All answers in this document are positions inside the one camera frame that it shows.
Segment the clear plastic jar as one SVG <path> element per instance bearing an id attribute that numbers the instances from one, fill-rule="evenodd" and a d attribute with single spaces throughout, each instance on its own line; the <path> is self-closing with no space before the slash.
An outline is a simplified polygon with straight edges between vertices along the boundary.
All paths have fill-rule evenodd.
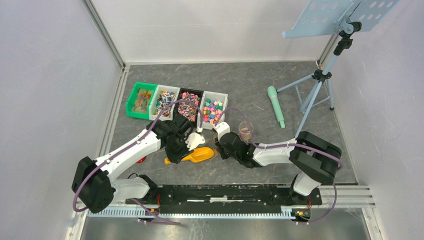
<path id="1" fill-rule="evenodd" d="M 242 121 L 238 125 L 238 135 L 242 141 L 248 143 L 252 139 L 253 125 L 247 121 Z"/>

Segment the orange plastic scoop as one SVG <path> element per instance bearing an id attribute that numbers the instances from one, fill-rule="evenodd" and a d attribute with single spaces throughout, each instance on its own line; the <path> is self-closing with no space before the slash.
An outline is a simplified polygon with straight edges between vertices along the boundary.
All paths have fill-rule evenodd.
<path id="1" fill-rule="evenodd" d="M 195 148 L 192 153 L 190 153 L 189 155 L 184 157 L 181 160 L 181 162 L 191 161 L 193 163 L 199 163 L 199 162 L 202 162 L 202 161 L 205 161 L 205 160 L 209 160 L 214 156 L 215 156 L 215 152 L 212 148 L 210 148 L 210 147 L 198 147 L 198 148 Z M 164 163 L 167 164 L 167 165 L 172 164 L 168 160 L 168 158 L 166 158 L 164 160 Z"/>

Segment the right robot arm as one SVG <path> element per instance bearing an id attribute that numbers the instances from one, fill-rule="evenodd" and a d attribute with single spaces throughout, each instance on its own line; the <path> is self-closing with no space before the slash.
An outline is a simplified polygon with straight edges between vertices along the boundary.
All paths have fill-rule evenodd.
<path id="1" fill-rule="evenodd" d="M 275 164 L 293 164 L 301 173 L 296 175 L 289 189 L 289 199 L 302 204 L 314 189 L 331 185 L 342 168 L 342 150 L 322 138 L 302 131 L 298 137 L 273 144 L 245 143 L 234 132 L 214 138 L 223 159 L 233 158 L 246 168 L 261 168 Z"/>

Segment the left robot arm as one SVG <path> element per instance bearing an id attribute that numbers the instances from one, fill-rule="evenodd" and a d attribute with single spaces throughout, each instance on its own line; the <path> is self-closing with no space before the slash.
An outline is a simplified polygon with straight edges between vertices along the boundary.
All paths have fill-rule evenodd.
<path id="1" fill-rule="evenodd" d="M 72 207 L 75 212 L 77 200 L 81 200 L 92 213 L 99 213 L 111 203 L 131 198 L 153 203 L 157 190 L 153 183 L 142 177 L 120 179 L 119 176 L 136 162 L 161 149 L 171 163 L 178 164 L 205 143 L 202 128 L 194 129 L 191 122 L 178 114 L 172 120 L 156 119 L 136 137 L 116 150 L 91 159 L 82 158 L 74 175 L 71 190 L 75 196 Z"/>

